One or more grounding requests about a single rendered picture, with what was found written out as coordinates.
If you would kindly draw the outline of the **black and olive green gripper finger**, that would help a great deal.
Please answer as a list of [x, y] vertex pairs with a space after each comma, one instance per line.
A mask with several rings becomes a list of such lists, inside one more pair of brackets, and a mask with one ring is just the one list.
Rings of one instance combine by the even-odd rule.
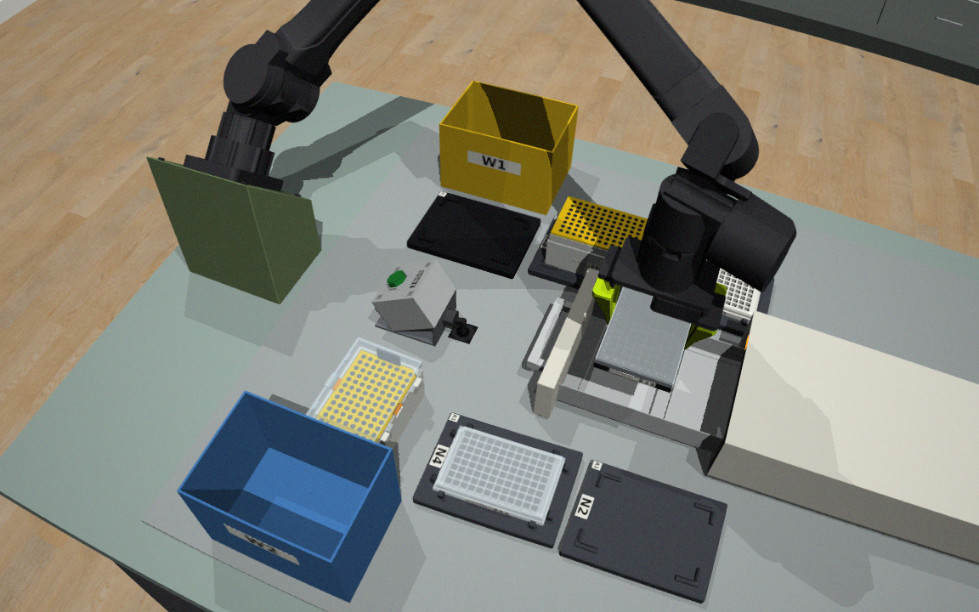
[[[717, 283], [715, 293], [719, 293], [721, 295], [726, 296], [727, 294], [726, 286], [724, 286], [724, 284]], [[684, 349], [690, 348], [691, 345], [695, 344], [700, 340], [703, 340], [703, 338], [715, 336], [716, 333], [717, 331], [710, 331], [704, 328], [699, 328], [699, 326], [691, 324], [690, 331], [688, 331], [687, 341], [685, 341]]]
[[609, 324], [611, 317], [613, 317], [615, 304], [618, 301], [618, 296], [620, 293], [619, 284], [615, 284], [613, 289], [609, 282], [610, 281], [605, 281], [597, 277], [596, 283], [593, 287], [593, 297], [596, 303], [598, 303], [599, 307], [601, 307], [607, 324]]

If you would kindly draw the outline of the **pale grey bench mat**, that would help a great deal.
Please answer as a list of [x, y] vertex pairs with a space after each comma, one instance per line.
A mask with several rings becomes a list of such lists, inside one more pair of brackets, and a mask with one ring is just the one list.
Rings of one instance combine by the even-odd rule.
[[[529, 275], [568, 196], [648, 219], [660, 184], [572, 160], [547, 214], [440, 186], [428, 123], [277, 322], [141, 519], [326, 612], [979, 612], [979, 564], [866, 530], [707, 475], [712, 452], [556, 400], [534, 413], [527, 367], [557, 298]], [[407, 241], [440, 191], [539, 218], [513, 279]], [[979, 384], [979, 281], [794, 224], [768, 316]], [[471, 343], [433, 346], [376, 328], [371, 303], [397, 264], [437, 259]], [[401, 503], [351, 602], [221, 545], [178, 488], [244, 391], [306, 415], [356, 338], [422, 360], [425, 395], [393, 448]], [[554, 547], [413, 503], [450, 413], [581, 451]], [[593, 461], [727, 504], [703, 603], [561, 557]]]

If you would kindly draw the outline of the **blue open-top bin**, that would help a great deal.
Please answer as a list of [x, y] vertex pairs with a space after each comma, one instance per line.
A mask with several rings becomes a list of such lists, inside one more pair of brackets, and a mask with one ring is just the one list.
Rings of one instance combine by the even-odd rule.
[[213, 540], [346, 602], [403, 501], [392, 448], [246, 390], [178, 494]]

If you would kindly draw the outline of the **yellow open-top bin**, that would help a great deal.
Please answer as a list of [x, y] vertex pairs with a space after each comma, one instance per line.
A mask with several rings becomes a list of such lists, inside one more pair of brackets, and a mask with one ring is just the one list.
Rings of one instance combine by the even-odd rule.
[[578, 108], [470, 82], [439, 124], [440, 186], [547, 214], [571, 167]]

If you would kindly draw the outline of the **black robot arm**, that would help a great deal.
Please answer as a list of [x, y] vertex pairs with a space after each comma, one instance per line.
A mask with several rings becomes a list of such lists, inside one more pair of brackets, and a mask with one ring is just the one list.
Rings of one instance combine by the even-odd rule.
[[[223, 75], [229, 104], [218, 134], [211, 135], [205, 159], [186, 155], [183, 167], [281, 191], [284, 179], [269, 177], [277, 125], [300, 122], [314, 111], [331, 75], [331, 55], [378, 1], [310, 0], [275, 34], [267, 30], [255, 45], [238, 49]], [[796, 228], [786, 214], [734, 183], [759, 156], [749, 118], [650, 0], [576, 2], [688, 145], [680, 160], [687, 169], [677, 167], [659, 187], [637, 261], [650, 226], [655, 240], [675, 254], [707, 244], [696, 281], [707, 260], [764, 292]]]

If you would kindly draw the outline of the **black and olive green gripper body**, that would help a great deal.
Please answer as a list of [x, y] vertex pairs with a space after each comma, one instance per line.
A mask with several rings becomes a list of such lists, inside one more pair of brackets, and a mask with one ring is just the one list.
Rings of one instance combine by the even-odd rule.
[[[641, 240], [628, 237], [623, 246], [610, 246], [598, 278], [653, 296], [650, 309], [699, 328], [717, 331], [722, 323], [726, 296], [715, 293], [720, 268], [706, 261], [702, 276], [697, 269], [705, 247], [697, 252], [679, 252], [659, 244], [648, 230], [648, 239], [637, 261]], [[619, 257], [619, 258], [618, 258]]]

